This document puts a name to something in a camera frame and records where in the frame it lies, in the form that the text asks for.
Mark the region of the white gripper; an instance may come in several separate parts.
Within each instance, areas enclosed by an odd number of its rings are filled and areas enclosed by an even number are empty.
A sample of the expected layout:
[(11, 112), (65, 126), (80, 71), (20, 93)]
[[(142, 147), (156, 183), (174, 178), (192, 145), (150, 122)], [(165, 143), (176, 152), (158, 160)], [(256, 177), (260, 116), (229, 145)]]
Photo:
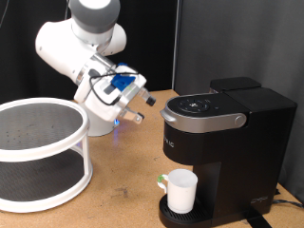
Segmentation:
[(155, 104), (156, 99), (144, 87), (145, 83), (146, 79), (141, 74), (116, 73), (114, 76), (91, 77), (85, 106), (106, 122), (122, 117), (140, 124), (144, 115), (127, 106), (136, 95), (150, 106)]

